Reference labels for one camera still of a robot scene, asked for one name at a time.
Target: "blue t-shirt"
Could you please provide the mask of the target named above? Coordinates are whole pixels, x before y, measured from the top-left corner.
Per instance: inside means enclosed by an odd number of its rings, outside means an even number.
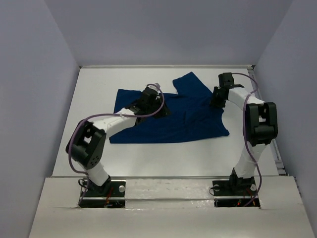
[[[147,118],[110,138],[110,143],[178,143],[228,136],[221,116],[223,109],[210,107],[212,92],[190,72],[173,80],[178,94],[164,93],[171,115]],[[119,89],[114,112],[140,98],[141,91]]]

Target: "black mounting bracket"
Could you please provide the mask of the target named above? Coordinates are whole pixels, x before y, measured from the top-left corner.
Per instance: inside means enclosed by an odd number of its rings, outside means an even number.
[[[89,185],[85,197],[79,204],[82,208],[124,208],[125,207],[125,180],[112,180],[107,183],[107,188],[100,190],[94,189]]]
[[[229,177],[229,180],[214,180],[212,181],[213,194],[219,196],[244,196],[248,192],[251,195],[255,194],[256,183],[254,177],[238,178],[234,169]]]

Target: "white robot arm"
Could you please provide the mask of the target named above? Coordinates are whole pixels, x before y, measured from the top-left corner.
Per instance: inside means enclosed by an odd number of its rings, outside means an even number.
[[[70,156],[88,175],[91,182],[89,189],[105,195],[109,191],[111,182],[110,176],[100,162],[105,141],[126,128],[138,125],[149,115],[160,118],[169,114],[163,95],[160,94],[159,85],[148,85],[138,100],[121,109],[116,116],[92,122],[87,120],[79,122],[66,147],[66,152],[69,153],[71,146]]]
[[[224,108],[231,101],[244,113],[244,131],[248,147],[244,147],[240,160],[233,168],[229,180],[213,181],[215,196],[242,195],[254,181],[254,171],[265,147],[277,137],[277,113],[275,103],[264,102],[250,96],[240,84],[234,84],[232,73],[219,75],[219,87],[215,87],[211,106]]]

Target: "white tabletop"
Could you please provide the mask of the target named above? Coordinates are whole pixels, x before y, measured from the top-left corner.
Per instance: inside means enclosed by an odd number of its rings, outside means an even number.
[[[113,113],[118,89],[142,91],[146,84],[158,82],[163,92],[177,93],[172,81],[191,71],[211,91],[219,85],[218,75],[223,72],[248,74],[246,69],[229,68],[81,69],[53,176],[78,176],[69,167],[66,145],[81,119],[92,114]],[[235,75],[234,79],[248,91],[252,90],[248,78]],[[172,144],[110,144],[107,141],[101,162],[113,177],[228,176],[244,146],[241,110],[227,102],[222,121],[229,136]],[[270,146],[263,152],[259,166],[264,176],[278,175]]]
[[[261,209],[215,208],[212,179],[129,179],[125,209],[81,209],[77,180],[46,179],[30,238],[314,238],[292,177],[263,177]]]

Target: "purple cable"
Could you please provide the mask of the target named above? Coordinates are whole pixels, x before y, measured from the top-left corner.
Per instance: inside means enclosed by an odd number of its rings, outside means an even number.
[[[249,202],[247,202],[247,203],[244,205],[244,207],[246,207],[246,206],[248,206],[251,202],[254,201],[254,199],[256,198],[256,196],[259,194],[260,188],[261,188],[261,186],[262,186],[262,175],[261,175],[261,172],[260,172],[259,165],[258,165],[256,159],[254,158],[254,156],[252,155],[252,153],[251,153],[251,151],[250,151],[250,149],[249,149],[249,147],[248,147],[248,142],[247,142],[247,138],[246,138],[246,121],[245,121],[245,111],[246,111],[246,108],[247,108],[248,99],[250,98],[251,94],[253,94],[253,93],[255,93],[255,92],[258,91],[259,85],[258,85],[258,83],[257,83],[252,77],[250,77],[250,76],[248,76],[248,75],[246,75],[246,74],[244,74],[244,73],[232,73],[232,74],[238,74],[238,75],[243,75],[243,76],[245,76],[245,77],[248,77],[248,78],[251,79],[251,80],[254,82],[254,84],[256,85],[256,88],[246,97],[246,100],[244,101],[243,111],[242,111],[242,118],[243,118],[242,120],[243,120],[243,138],[244,138],[244,144],[245,144],[245,146],[246,146],[246,149],[247,149],[247,151],[248,151],[249,156],[251,157],[251,159],[253,160],[253,162],[256,164],[256,168],[257,168],[257,171],[258,171],[258,173],[259,173],[260,183],[259,183],[259,187],[258,187],[256,193],[254,194],[253,198],[252,198]]]
[[[106,117],[106,116],[115,116],[115,117],[128,117],[128,118],[148,118],[148,117],[151,117],[151,116],[154,116],[156,113],[158,113],[164,106],[164,103],[165,103],[165,98],[164,98],[164,94],[162,92],[162,90],[155,84],[148,84],[148,86],[154,86],[158,89],[158,91],[161,93],[162,95],[162,104],[161,106],[153,113],[151,114],[148,114],[148,115],[127,115],[127,114],[113,114],[113,113],[103,113],[103,114],[95,114],[95,115],[91,115],[85,119],[83,119],[76,127],[76,129],[74,130],[74,133],[73,135],[71,136],[71,139],[69,141],[69,147],[68,147],[68,162],[69,162],[69,165],[71,167],[71,169],[77,173],[77,174],[84,174],[87,176],[87,184],[86,184],[86,188],[80,198],[80,200],[78,201],[78,204],[80,204],[84,198],[84,196],[86,195],[87,191],[88,191],[88,186],[89,186],[89,176],[88,176],[88,173],[85,172],[85,171],[79,171],[79,170],[76,170],[73,163],[72,163],[72,160],[71,160],[71,148],[72,148],[72,145],[74,143],[74,139],[75,139],[75,136],[79,130],[79,128],[86,122],[88,121],[89,119],[91,118],[97,118],[97,117]]]

